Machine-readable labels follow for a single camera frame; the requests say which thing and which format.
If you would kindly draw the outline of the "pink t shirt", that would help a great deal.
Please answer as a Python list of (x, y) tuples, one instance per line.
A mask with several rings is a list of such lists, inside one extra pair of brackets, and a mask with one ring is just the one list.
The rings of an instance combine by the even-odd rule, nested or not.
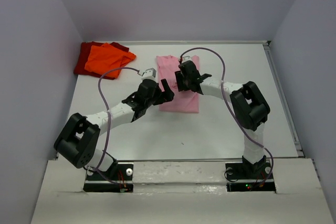
[(174, 92), (171, 102), (159, 105), (162, 112), (199, 113), (199, 95), (192, 91), (179, 92), (175, 72), (179, 71), (179, 59), (175, 56), (157, 56), (158, 79), (166, 79), (170, 89)]

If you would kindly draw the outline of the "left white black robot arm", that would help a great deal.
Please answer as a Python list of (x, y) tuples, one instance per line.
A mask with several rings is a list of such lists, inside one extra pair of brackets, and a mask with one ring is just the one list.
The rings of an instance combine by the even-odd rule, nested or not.
[(57, 137), (54, 149), (75, 168), (87, 166), (114, 184), (112, 178), (118, 172), (118, 161), (107, 154), (106, 149), (97, 149), (99, 136), (104, 133), (109, 136), (111, 129), (138, 120), (152, 105), (172, 101), (174, 92), (167, 80), (162, 79), (161, 84), (144, 79), (136, 92), (106, 111), (87, 116), (71, 115)]

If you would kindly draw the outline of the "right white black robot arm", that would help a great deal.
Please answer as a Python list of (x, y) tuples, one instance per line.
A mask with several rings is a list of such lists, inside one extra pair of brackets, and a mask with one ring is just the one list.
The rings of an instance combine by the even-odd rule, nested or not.
[(258, 86), (249, 81), (246, 84), (225, 82), (210, 74), (200, 74), (195, 63), (182, 60), (175, 72), (179, 91), (193, 91), (224, 100), (230, 114), (244, 135), (244, 153), (240, 163), (226, 166), (225, 175), (229, 182), (241, 179), (266, 179), (272, 168), (267, 162), (264, 146), (264, 127), (270, 107)]

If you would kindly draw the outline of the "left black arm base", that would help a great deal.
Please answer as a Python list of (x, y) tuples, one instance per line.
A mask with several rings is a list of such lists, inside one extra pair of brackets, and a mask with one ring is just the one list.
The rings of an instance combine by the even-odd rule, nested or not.
[(87, 167), (83, 190), (87, 193), (132, 193), (134, 163), (118, 162), (106, 172)]

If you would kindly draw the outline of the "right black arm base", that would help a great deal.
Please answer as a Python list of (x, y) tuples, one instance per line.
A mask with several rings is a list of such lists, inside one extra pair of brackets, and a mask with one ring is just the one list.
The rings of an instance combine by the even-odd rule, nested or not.
[(276, 192), (276, 186), (273, 175), (269, 175), (271, 164), (267, 162), (260, 171), (248, 174), (243, 169), (242, 163), (225, 164), (224, 177), (227, 180), (226, 189), (229, 193), (234, 192), (256, 192), (272, 191)]

